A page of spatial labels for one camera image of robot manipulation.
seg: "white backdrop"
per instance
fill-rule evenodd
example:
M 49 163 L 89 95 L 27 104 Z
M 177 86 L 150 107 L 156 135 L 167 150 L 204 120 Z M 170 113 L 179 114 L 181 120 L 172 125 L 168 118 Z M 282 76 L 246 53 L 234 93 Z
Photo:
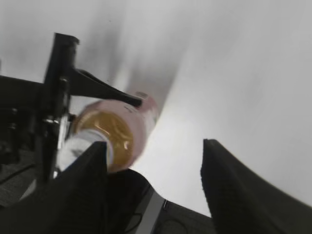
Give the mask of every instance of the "white backdrop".
M 0 3 L 2 75 L 42 81 L 59 32 L 80 39 L 77 67 L 155 97 L 163 111 L 133 169 L 165 199 L 209 215 L 202 140 L 216 138 L 312 205 L 311 1 Z

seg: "bottle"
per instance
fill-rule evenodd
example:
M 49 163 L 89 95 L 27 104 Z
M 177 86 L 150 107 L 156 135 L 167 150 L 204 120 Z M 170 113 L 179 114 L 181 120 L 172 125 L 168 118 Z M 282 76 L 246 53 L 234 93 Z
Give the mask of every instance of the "bottle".
M 150 96 L 142 92 L 136 92 L 135 96 L 142 99 L 138 108 L 117 100 L 88 105 L 73 124 L 73 137 L 58 153 L 60 170 L 65 170 L 96 141 L 107 144 L 108 172 L 129 168 L 144 150 L 159 115 Z

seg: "white wall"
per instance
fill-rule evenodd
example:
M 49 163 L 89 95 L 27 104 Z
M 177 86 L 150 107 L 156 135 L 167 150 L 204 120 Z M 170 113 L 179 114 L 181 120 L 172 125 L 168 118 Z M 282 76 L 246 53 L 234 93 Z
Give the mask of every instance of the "white wall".
M 80 68 L 164 105 L 134 169 L 166 199 L 209 213 L 199 170 L 216 138 L 312 205 L 312 2 L 0 1 L 4 75 L 42 80 L 52 33 L 66 33 Z

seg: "yellow liquid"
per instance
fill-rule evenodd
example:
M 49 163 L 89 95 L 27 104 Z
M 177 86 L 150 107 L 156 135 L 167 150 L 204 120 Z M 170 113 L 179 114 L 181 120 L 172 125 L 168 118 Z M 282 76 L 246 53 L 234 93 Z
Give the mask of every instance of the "yellow liquid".
M 94 129 L 104 134 L 112 144 L 114 159 L 109 172 L 124 169 L 132 157 L 133 135 L 128 125 L 114 113 L 94 111 L 81 116 L 74 123 L 74 132 Z

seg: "black cable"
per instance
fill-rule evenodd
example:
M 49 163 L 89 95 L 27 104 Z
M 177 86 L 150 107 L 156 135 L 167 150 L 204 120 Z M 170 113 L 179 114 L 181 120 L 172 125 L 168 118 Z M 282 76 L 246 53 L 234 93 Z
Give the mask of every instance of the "black cable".
M 7 182 L 8 180 L 10 180 L 10 179 L 12 179 L 12 178 L 18 176 L 19 174 L 21 174 L 21 173 L 23 173 L 23 172 L 25 172 L 25 171 L 27 171 L 27 170 L 29 170 L 29 169 L 32 169 L 32 168 L 34 168 L 34 167 L 35 167 L 34 164 L 30 164 L 30 165 L 28 165 L 27 167 L 24 167 L 24 168 L 22 168 L 22 169 L 20 169 L 20 170 L 18 170 L 18 171 L 16 171 L 16 172 L 14 172 L 14 173 L 12 173 L 12 174 L 9 175 L 7 178 L 4 178 L 4 179 L 0 180 L 0 185 L 4 184 L 4 183 Z
M 148 194 L 148 192 L 149 192 L 149 190 L 150 190 L 151 187 L 152 187 L 152 186 L 149 184 L 149 186 L 147 187 L 147 189 L 142 193 L 141 201 L 142 201 L 143 198 Z M 132 215 L 132 217 L 133 217 L 133 216 L 136 216 L 136 215 L 139 216 L 139 221 L 138 221 L 138 222 L 136 223 L 136 225 L 134 225 L 132 228 L 126 230 L 126 231 L 124 232 L 124 234 L 133 231 L 135 228 L 137 228 L 137 227 L 141 224 L 142 219 L 143 219 L 143 214 L 142 214 L 142 213 L 134 213 L 134 214 Z
M 185 234 L 188 234 L 189 233 L 189 230 L 187 229 L 186 225 L 184 223 L 182 223 L 180 220 L 176 219 L 176 218 L 170 218 L 170 219 L 167 219 L 165 221 L 163 221 L 162 223 L 160 223 L 156 228 L 155 228 L 155 234 L 158 234 L 161 232 L 161 230 L 164 228 L 165 224 L 166 223 L 169 223 L 169 222 L 175 222 L 179 225 L 181 225 L 181 227 L 185 230 Z
M 132 228 L 129 228 L 128 230 L 126 230 L 124 233 L 129 233 L 131 231 L 133 231 L 134 229 L 136 229 L 140 223 L 142 222 L 142 219 L 143 219 L 143 215 L 141 213 L 134 213 L 132 216 L 136 216 L 138 215 L 139 216 L 139 221 L 136 223 L 136 225 L 134 225 Z

